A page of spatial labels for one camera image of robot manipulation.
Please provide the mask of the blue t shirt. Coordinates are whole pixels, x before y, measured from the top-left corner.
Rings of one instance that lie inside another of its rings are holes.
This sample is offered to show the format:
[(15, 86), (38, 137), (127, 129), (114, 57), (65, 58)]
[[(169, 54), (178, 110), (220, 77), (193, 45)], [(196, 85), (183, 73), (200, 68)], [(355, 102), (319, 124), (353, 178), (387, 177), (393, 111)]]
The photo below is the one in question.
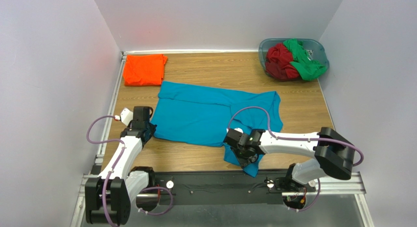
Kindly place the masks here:
[(224, 147), (224, 161), (238, 165), (230, 146), (223, 143), (227, 127), (249, 134), (253, 129), (280, 132), (280, 96), (275, 91), (245, 91), (164, 81), (152, 117), (154, 137), (188, 144)]

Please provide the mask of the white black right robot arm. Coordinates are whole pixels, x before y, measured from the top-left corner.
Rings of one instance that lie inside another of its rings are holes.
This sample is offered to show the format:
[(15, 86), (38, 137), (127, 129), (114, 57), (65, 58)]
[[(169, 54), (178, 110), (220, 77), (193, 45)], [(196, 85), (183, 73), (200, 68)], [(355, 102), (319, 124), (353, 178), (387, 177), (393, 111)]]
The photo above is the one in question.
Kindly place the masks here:
[(350, 180), (354, 167), (355, 150), (335, 130), (323, 127), (319, 132), (286, 134), (264, 129), (253, 129), (250, 134), (240, 129), (228, 129), (224, 143), (230, 146), (239, 165), (246, 168), (266, 154), (293, 154), (308, 157), (294, 163), (286, 175), (276, 181), (276, 187), (285, 191), (298, 191), (310, 181), (329, 176)]

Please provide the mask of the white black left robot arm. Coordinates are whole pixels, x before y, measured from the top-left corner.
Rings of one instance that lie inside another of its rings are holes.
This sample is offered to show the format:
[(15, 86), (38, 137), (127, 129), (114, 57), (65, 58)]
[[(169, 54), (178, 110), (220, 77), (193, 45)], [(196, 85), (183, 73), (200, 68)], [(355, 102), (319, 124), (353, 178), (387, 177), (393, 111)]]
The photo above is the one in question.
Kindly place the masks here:
[(152, 185), (152, 168), (132, 169), (133, 162), (156, 131), (152, 124), (153, 108), (135, 106), (111, 115), (125, 125), (116, 139), (118, 148), (108, 165), (85, 184), (85, 217), (89, 224), (110, 224), (118, 227), (127, 223), (136, 195)]

